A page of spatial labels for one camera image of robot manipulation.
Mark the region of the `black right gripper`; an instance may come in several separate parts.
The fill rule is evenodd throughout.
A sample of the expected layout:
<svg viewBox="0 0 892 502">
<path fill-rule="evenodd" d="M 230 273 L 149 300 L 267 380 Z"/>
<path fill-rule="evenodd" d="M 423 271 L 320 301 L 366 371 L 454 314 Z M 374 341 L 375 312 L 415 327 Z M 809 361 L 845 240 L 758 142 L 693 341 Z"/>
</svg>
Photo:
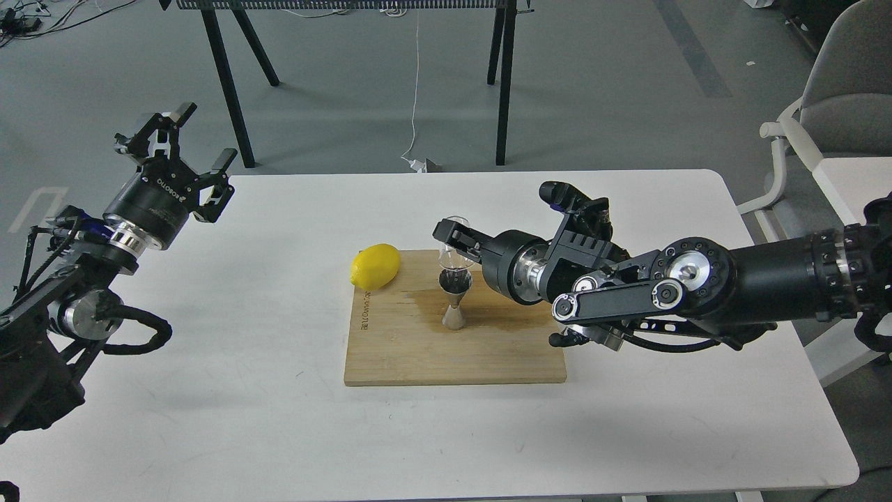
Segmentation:
<svg viewBox="0 0 892 502">
<path fill-rule="evenodd" d="M 442 219 L 433 238 L 456 249 L 466 261 L 482 268 L 487 285 L 517 304 L 549 304 L 544 271 L 551 242 L 523 231 L 501 232 L 493 238 L 463 225 L 458 220 Z"/>
</svg>

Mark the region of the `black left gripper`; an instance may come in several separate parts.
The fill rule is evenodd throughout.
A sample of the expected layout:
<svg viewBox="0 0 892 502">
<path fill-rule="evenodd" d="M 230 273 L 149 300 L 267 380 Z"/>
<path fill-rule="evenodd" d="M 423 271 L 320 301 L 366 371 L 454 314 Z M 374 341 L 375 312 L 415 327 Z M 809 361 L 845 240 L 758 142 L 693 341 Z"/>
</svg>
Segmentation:
<svg viewBox="0 0 892 502">
<path fill-rule="evenodd" d="M 237 150 L 224 149 L 209 172 L 195 174 L 181 159 L 178 142 L 179 130 L 195 111 L 197 104 L 184 102 L 175 111 L 151 115 L 131 137 L 115 134 L 115 152 L 130 157 L 137 173 L 103 212 L 108 225 L 132 223 L 153 239 L 153 248 L 166 250 L 190 212 L 199 222 L 219 220 L 235 194 L 226 171 Z M 210 194 L 199 204 L 198 197 L 207 188 Z"/>
</svg>

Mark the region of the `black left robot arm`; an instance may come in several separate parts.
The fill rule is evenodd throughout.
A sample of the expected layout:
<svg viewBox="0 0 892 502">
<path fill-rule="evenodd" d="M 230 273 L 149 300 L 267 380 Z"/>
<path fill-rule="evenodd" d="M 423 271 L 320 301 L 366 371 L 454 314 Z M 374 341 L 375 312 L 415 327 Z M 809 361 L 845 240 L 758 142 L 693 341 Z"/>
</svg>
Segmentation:
<svg viewBox="0 0 892 502">
<path fill-rule="evenodd" d="M 197 105 L 156 112 L 133 136 L 115 136 L 136 174 L 101 218 L 65 206 L 26 239 L 13 304 L 2 312 L 1 435 L 47 429 L 85 402 L 81 381 L 96 357 L 136 356 L 163 347 L 168 321 L 125 305 L 109 289 L 133 275 L 146 249 L 164 250 L 194 216 L 214 223 L 233 196 L 224 149 L 206 174 L 180 156 L 178 137 Z"/>
</svg>

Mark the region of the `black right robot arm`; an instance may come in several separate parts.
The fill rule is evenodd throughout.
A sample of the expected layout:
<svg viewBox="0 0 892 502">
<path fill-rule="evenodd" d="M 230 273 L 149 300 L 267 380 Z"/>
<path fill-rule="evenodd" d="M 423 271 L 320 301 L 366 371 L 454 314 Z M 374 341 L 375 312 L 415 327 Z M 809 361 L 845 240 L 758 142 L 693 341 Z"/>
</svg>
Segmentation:
<svg viewBox="0 0 892 502">
<path fill-rule="evenodd" d="M 877 331 L 890 312 L 890 198 L 866 204 L 864 225 L 727 249 L 688 237 L 633 257 L 612 242 L 608 198 L 546 181 L 539 197 L 563 215 L 550 241 L 496 237 L 456 220 L 433 237 L 481 264 L 487 285 L 517 304 L 551 305 L 552 347 L 627 341 L 663 353 L 739 351 L 780 321 L 857 319 L 857 340 L 890 351 Z"/>
</svg>

